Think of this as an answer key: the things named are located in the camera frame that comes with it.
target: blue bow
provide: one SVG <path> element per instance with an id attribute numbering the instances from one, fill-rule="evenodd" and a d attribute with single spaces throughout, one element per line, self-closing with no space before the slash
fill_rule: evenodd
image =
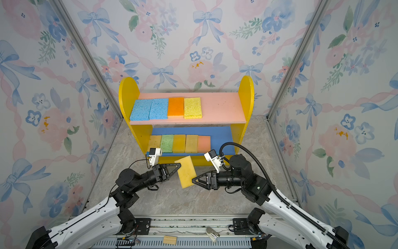
<path id="1" fill-rule="evenodd" d="M 390 87 L 398 89 L 398 73 L 396 73 L 390 80 Z M 398 94 L 392 97 L 389 101 L 382 104 L 381 106 L 376 105 L 375 103 L 363 103 L 361 106 L 363 107 L 362 112 L 367 112 L 376 108 L 380 108 L 383 111 L 390 111 L 398 107 Z M 394 140 L 397 139 L 398 139 L 398 119 L 395 122 L 395 132 L 394 132 Z"/>
<path id="2" fill-rule="evenodd" d="M 159 75 L 160 77 L 160 82 L 156 84 L 153 88 L 159 89 L 160 84 L 164 82 L 164 77 L 172 84 L 174 87 L 177 87 L 175 83 L 177 82 L 176 80 L 173 80 L 170 78 L 168 75 L 173 75 L 174 74 L 174 69 L 172 66 L 167 66 L 165 68 L 158 68 L 158 67 L 153 67 L 151 68 L 151 73 L 153 75 Z"/>
<path id="3" fill-rule="evenodd" d="M 89 92 L 88 89 L 90 88 L 94 92 L 98 92 L 98 89 L 96 89 L 97 84 L 92 84 L 92 85 L 87 84 L 87 82 L 89 82 L 89 81 L 90 81 L 90 77 L 88 76 L 86 71 L 83 71 L 81 79 L 78 82 L 76 82 L 76 86 L 75 86 L 75 88 L 76 88 L 76 90 L 78 92 L 82 92 L 83 89 L 86 92 L 86 94 L 87 94 L 87 108 L 91 107 L 90 92 Z"/>
<path id="4" fill-rule="evenodd" d="M 8 61 L 19 60 L 19 55 L 14 50 L 14 48 L 5 40 L 0 41 L 0 70 L 4 75 L 11 81 L 14 85 L 15 90 L 12 92 L 12 104 L 17 106 L 17 102 L 23 104 L 20 94 L 18 92 L 18 87 L 20 86 L 20 81 L 13 71 L 6 68 L 2 63 L 6 64 L 9 68 L 17 71 L 18 73 L 25 75 L 26 77 L 33 78 L 36 80 L 41 80 L 39 77 L 33 74 L 35 67 L 20 67 L 9 63 Z"/>
<path id="5" fill-rule="evenodd" d="M 87 163 L 90 163 L 90 164 L 91 164 L 91 162 L 93 161 L 93 159 L 97 162 L 97 167 L 96 167 L 97 172 L 100 170 L 100 167 L 99 167 L 99 165 L 98 165 L 99 159 L 98 159 L 98 156 L 97 156 L 97 155 L 100 155 L 100 154 L 104 154 L 104 153 L 105 153 L 105 150 L 103 149 L 103 147 L 101 147 L 101 148 L 97 151 L 97 149 L 98 149 L 99 147 L 100 147 L 100 146 L 98 145 L 97 141 L 94 140 L 94 142 L 93 142 L 93 148 L 91 149 L 90 154 L 88 154 L 87 159 L 86 159 L 86 162 L 87 162 Z"/>
<path id="6" fill-rule="evenodd" d="M 25 201 L 23 202 L 23 213 L 25 214 L 28 208 L 32 208 L 32 204 L 28 198 L 30 193 L 30 186 L 26 183 L 16 182 L 20 181 L 29 181 L 29 180 L 37 180 L 43 177 L 51 175 L 50 173 L 44 173 L 46 170 L 46 166 L 41 168 L 40 170 L 29 174 L 27 176 L 23 176 L 26 172 L 28 172 L 32 168 L 32 164 L 29 163 L 26 159 L 20 158 L 14 162 L 12 166 L 12 174 L 8 176 L 7 180 L 0 184 L 0 202 L 3 202 L 8 199 L 11 194 L 12 187 L 14 189 L 20 191 L 22 194 L 26 196 Z"/>
<path id="7" fill-rule="evenodd" d="M 239 67 L 239 72 L 244 73 L 246 72 L 246 75 L 250 75 L 252 77 L 253 82 L 258 85 L 258 80 L 261 80 L 259 77 L 257 77 L 253 72 L 259 73 L 261 70 L 263 70 L 263 63 L 258 63 L 255 66 L 248 66 L 248 65 L 243 65 Z"/>
<path id="8" fill-rule="evenodd" d="M 308 181 L 307 174 L 305 173 L 304 169 L 300 170 L 300 176 L 302 178 L 301 181 L 297 181 L 294 177 L 292 177 L 292 178 L 293 178 L 293 181 L 295 183 L 297 183 L 300 187 L 303 187 L 305 185 L 304 188 L 302 189 L 301 201 L 302 202 L 307 202 L 307 194 L 306 194 L 306 192 L 308 191 L 308 195 L 309 196 L 313 196 L 315 194 L 315 189 L 310 184 L 310 181 Z"/>
<path id="9" fill-rule="evenodd" d="M 317 116 L 322 111 L 322 105 L 316 103 L 314 97 L 310 93 L 307 94 L 305 102 L 309 104 L 307 105 L 307 108 L 305 108 L 304 111 L 296 110 L 297 112 L 296 115 L 299 115 L 300 113 L 307 114 L 308 112 L 308 118 L 307 118 L 307 129 L 308 129 L 308 125 L 312 127 L 312 112 L 314 112 L 314 115 Z"/>
<path id="10" fill-rule="evenodd" d="M 203 29 L 202 29 L 202 35 L 196 37 L 193 40 L 192 44 L 196 43 L 196 45 L 198 45 L 200 39 L 203 36 L 207 35 L 208 26 L 207 26 L 207 21 L 206 20 L 211 21 L 211 22 L 209 22 L 210 30 L 213 33 L 213 35 L 216 38 L 216 40 L 218 42 L 221 42 L 219 36 L 223 35 L 224 33 L 219 31 L 218 29 L 216 29 L 216 27 L 214 27 L 214 24 L 212 23 L 212 22 L 215 22 L 215 23 L 219 24 L 221 22 L 221 18 L 222 18 L 222 10 L 220 8 L 217 8 L 217 9 L 213 10 L 212 12 L 206 12 L 206 13 L 201 11 L 201 10 L 200 11 L 195 11 L 193 13 L 193 21 L 196 24 L 199 24 L 199 23 L 203 22 Z"/>
<path id="11" fill-rule="evenodd" d="M 90 22 L 93 22 L 93 27 L 94 27 L 94 31 L 96 32 L 96 36 L 91 39 L 91 41 L 90 41 L 91 44 L 94 44 L 95 46 L 97 46 L 97 38 L 101 36 L 100 27 L 112 39 L 114 39 L 116 42 L 119 42 L 117 40 L 117 38 L 115 37 L 115 35 L 119 35 L 119 33 L 108 29 L 102 23 L 100 23 L 100 22 L 103 22 L 103 23 L 106 23 L 106 24 L 110 23 L 108 13 L 106 12 L 105 9 L 99 8 L 97 10 L 97 12 L 91 12 L 91 13 L 88 13 L 86 11 L 80 11 L 79 13 L 77 13 L 77 15 L 79 16 L 80 20 L 84 24 L 89 24 Z"/>

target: wall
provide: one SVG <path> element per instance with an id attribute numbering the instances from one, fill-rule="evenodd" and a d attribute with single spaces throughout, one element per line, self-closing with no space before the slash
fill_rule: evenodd
<path id="1" fill-rule="evenodd" d="M 251 75 L 254 115 L 268 113 L 317 3 L 64 1 L 116 99 L 127 76 L 143 92 L 237 92 Z"/>
<path id="2" fill-rule="evenodd" d="M 120 119 L 47 1 L 0 6 L 0 247 L 82 211 Z"/>
<path id="3" fill-rule="evenodd" d="M 351 249 L 398 248 L 397 11 L 332 0 L 271 120 L 303 206 Z"/>

